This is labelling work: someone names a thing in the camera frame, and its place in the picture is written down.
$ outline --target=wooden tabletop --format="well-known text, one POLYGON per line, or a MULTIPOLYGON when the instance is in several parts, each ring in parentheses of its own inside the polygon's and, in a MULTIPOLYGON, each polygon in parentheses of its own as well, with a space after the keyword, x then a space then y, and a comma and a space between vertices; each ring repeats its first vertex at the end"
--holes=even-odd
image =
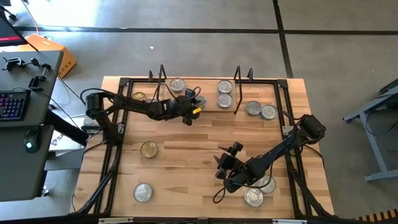
MULTIPOLYGON (((119 79, 120 77, 104 77, 102 88, 117 92, 119 79)), ((288 79, 288 84, 294 117, 310 113, 304 81, 288 79)), ((155 83, 136 83, 133 93, 141 91, 152 98, 156 86, 155 83)), ((201 82, 200 86, 204 93, 216 92, 213 84, 201 82)), ((217 149, 218 146, 229 147, 239 141, 244 148, 237 157, 246 161, 267 152, 282 140, 278 117, 264 121, 259 116, 250 117, 244 112, 246 103, 251 100, 276 107, 274 87, 243 84, 242 89, 243 102, 237 115, 232 111, 204 111, 193 121, 192 126, 184 125, 181 118, 153 121, 146 115, 130 112, 112 216, 293 218, 284 157, 274 162, 273 177, 277 187, 273 193, 264 195, 260 207, 254 208, 244 203, 244 187, 233 194, 226 193, 219 204, 212 201, 214 194, 222 188, 222 181, 215 178, 217 164, 213 159, 213 156, 219 157, 223 153, 217 149), (140 147, 146 141, 154 141, 158 146, 158 155, 153 159, 146 159, 140 153, 140 147), (134 199, 133 193, 136 185, 143 182, 152 186, 154 195, 149 202, 140 203, 134 199)), ((160 91, 161 98, 166 96, 164 91, 164 88, 160 91)), ((236 88, 235 94, 236 100, 239 100, 239 88, 236 88)), ((88 147, 101 140, 102 136, 95 136, 88 147)), ((85 155, 75 190, 74 204, 77 209, 98 185, 105 148, 106 146, 97 147, 85 155)), ((308 149, 304 149, 302 158, 308 188, 325 210, 333 213, 322 160, 308 149)), ((105 190, 102 208, 106 203, 107 192, 108 188, 105 190)), ((304 212, 300 190, 298 197, 304 212)))

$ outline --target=black metal frame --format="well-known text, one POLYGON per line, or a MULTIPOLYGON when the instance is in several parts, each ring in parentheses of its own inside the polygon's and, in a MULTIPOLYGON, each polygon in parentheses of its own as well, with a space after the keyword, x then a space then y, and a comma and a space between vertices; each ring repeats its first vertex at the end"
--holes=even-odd
MULTIPOLYGON (((161 65, 160 66, 160 70, 159 70, 159 77, 158 78, 154 78, 152 71, 149 71, 149 77, 148 78, 121 78, 119 81, 119 89, 118 89, 118 94, 122 94, 124 87, 127 86, 127 96, 131 96, 132 93, 132 88, 134 86, 134 83, 160 83, 160 82, 164 82, 166 79, 166 74, 165 74, 165 70, 164 70, 164 66, 161 65)), ((290 95, 289 95, 289 87, 287 84, 287 80, 274 80, 274 79, 261 79, 261 80, 255 80, 254 79, 254 72, 253 69, 250 68, 248 75, 247 75, 248 79, 244 79, 242 80, 241 78, 241 68, 240 66, 238 66, 236 68, 235 71, 235 75, 234 75, 234 81, 236 84, 239 84, 239 95, 240 95, 240 99, 239 99, 239 103, 236 107, 236 110, 234 112, 234 114, 236 114, 238 112, 238 109, 241 105, 241 102, 243 100, 243 94, 242 94, 242 84, 270 84, 274 86, 274 91, 275 91, 275 98, 276 98, 276 102, 277 102, 277 110, 278 110, 278 116, 279 116, 279 124, 280 124, 280 132, 282 135, 282 139, 285 138, 284 134, 283 134, 283 129, 282 127, 285 126, 285 119, 284 119, 284 114, 283 114, 283 108, 282 108, 282 98, 280 96, 280 88, 283 89, 284 92, 284 98, 286 101, 286 108, 287 108, 287 112, 289 114, 293 114, 293 110, 292 110, 292 105, 290 102, 290 95)), ((116 123, 118 120, 118 113, 119 111, 116 111, 113 114, 113 118, 112 118, 112 122, 116 123)), ((124 110, 123 113, 123 118, 122 118, 122 122, 124 125, 126 125, 127 123, 127 111, 124 110)), ((293 117, 289 118, 289 123, 290 125, 294 125, 294 120, 293 117)), ((117 145, 117 150, 116 150, 116 154, 118 154, 118 156, 121 155, 121 148, 122 148, 123 144, 119 144, 117 145)), ((100 178, 100 182, 104 179, 105 175, 106 175, 106 171, 108 170, 109 167, 109 159, 111 157, 111 150, 112 150, 112 146, 107 146, 106 148, 106 152, 105 152, 105 157, 104 157, 104 162, 103 162, 103 167, 102 167, 102 171, 101 171, 101 178, 100 178)), ((297 168, 298 168, 298 173, 300 178, 304 181, 305 183, 305 175, 304 175, 304 170, 303 170, 303 163, 302 163, 302 158, 301 155, 299 153, 299 149, 296 148, 295 149, 296 152, 296 162, 297 162, 297 168)), ((285 155, 285 159, 286 159, 286 164, 287 166, 289 164, 292 164, 292 158, 290 156, 290 154, 286 154, 285 155)), ((294 215, 295 218, 299 218, 299 217, 303 217, 303 213, 300 210, 299 207, 299 199, 297 196, 297 189, 295 186, 295 181, 294 178, 292 177, 292 174, 290 172, 287 172, 288 178, 289 178, 289 185, 290 185, 290 194, 292 197, 292 205, 294 208, 294 215)), ((112 180, 111 180, 111 186, 109 188, 109 194, 108 194, 108 199, 106 202, 106 208, 104 210, 104 214, 107 214, 110 216, 111 214, 111 209, 113 206, 113 197, 114 197, 114 191, 116 188, 116 179, 117 179, 117 174, 113 175, 112 180)), ((94 208, 94 213, 100 213, 100 206, 101 206, 101 201, 102 201, 102 192, 100 193, 101 195, 98 197, 98 200, 96 201, 95 204, 95 208, 94 208)), ((305 214, 307 215, 311 215, 311 206, 310 203, 308 201, 307 198, 304 198, 304 202, 305 202, 305 214)), ((150 218, 150 217, 141 217, 142 221, 148 221, 148 220, 155 220, 155 218, 150 218)), ((168 218, 167 220, 172 220, 174 222, 180 222, 181 218, 168 218)), ((229 220, 229 221, 234 221, 234 220, 239 220, 239 219, 225 219, 225 220, 229 220)), ((270 219, 258 219, 258 222, 268 222, 270 219)))

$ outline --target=gray floor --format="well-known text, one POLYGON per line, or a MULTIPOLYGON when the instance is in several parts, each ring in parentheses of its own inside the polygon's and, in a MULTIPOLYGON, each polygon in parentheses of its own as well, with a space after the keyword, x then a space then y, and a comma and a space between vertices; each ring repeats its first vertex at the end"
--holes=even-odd
MULTIPOLYGON (((279 0, 279 5, 285 29, 398 30, 398 2, 393 0, 279 0)), ((83 5, 36 0, 29 8, 39 25, 49 26, 276 28, 272 0, 130 0, 118 4, 90 0, 83 5), (39 7, 48 13, 40 13, 39 7)), ((17 25, 32 25, 20 1, 9 9, 19 17, 17 25)), ((240 65, 245 72, 252 67, 255 77, 286 77, 279 38, 274 34, 44 34, 67 46, 78 60, 65 78, 76 92, 99 87, 104 75, 147 75, 161 63, 168 75, 231 76, 240 65)), ((286 39, 294 77, 305 79, 312 112, 328 128, 320 146, 335 213, 352 218, 398 208, 396 180, 364 181, 364 175, 378 169, 362 126, 341 120, 398 78, 397 36, 287 35, 286 39)), ((79 101, 72 95, 68 103, 65 95, 58 84, 53 98, 70 115, 82 114, 79 101)), ((77 175, 50 172, 46 185, 53 191, 51 197, 0 203, 0 219, 68 213, 77 175)))

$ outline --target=rgb keyboard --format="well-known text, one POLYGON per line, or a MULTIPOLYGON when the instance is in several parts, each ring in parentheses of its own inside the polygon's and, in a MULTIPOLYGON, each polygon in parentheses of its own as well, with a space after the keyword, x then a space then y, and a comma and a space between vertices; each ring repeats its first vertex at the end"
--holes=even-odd
POLYGON ((24 120, 30 90, 0 91, 0 122, 24 120))

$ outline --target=can lid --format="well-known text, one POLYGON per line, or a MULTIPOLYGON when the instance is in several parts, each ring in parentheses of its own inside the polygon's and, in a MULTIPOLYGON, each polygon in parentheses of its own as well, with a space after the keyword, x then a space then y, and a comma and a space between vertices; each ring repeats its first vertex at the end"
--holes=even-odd
POLYGON ((141 146, 141 154, 146 158, 153 158, 157 154, 157 145, 152 141, 144 142, 141 146))
POLYGON ((250 101, 246 105, 246 112, 251 115, 259 115, 261 112, 261 105, 257 101, 250 101))
POLYGON ((251 206, 257 207, 262 204, 264 197, 259 189, 248 189, 244 193, 244 200, 251 206))
POLYGON ((143 92, 137 92, 131 96, 135 100, 146 100, 147 96, 143 92))
POLYGON ((276 109, 271 105, 265 105, 261 108, 261 115, 266 119, 274 119, 276 116, 276 109))
POLYGON ((222 108, 229 108, 232 105, 232 96, 222 93, 217 97, 217 103, 222 108))
POLYGON ((147 202, 152 197, 152 187, 149 184, 141 183, 134 189, 134 198, 138 202, 147 202))
POLYGON ((218 82, 218 91, 221 93, 231 93, 232 83, 229 80, 221 80, 218 82))
POLYGON ((182 91, 185 88, 185 81, 182 78, 173 78, 170 87, 173 91, 182 91))
POLYGON ((259 179, 256 183, 257 187, 263 186, 264 184, 268 183, 269 178, 271 178, 271 181, 269 184, 265 187, 262 187, 260 190, 264 193, 272 193, 275 188, 276 188, 276 183, 273 177, 270 177, 268 175, 265 175, 261 179, 259 179))

